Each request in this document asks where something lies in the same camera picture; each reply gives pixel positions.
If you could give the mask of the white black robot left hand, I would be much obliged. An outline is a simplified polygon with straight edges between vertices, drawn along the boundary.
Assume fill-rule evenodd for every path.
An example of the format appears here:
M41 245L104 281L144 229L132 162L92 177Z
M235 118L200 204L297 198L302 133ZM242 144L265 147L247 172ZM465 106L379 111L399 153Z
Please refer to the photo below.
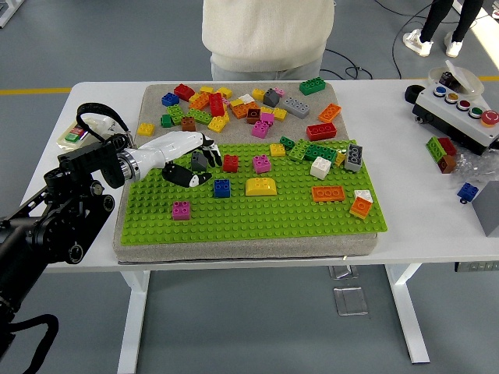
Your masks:
M207 182L210 173L194 174L174 163L187 153L201 150L211 167L222 166L217 144L202 132L169 132L145 143L138 149L128 149L130 179L134 182L145 178L154 168L161 169L164 180L185 188L193 188Z

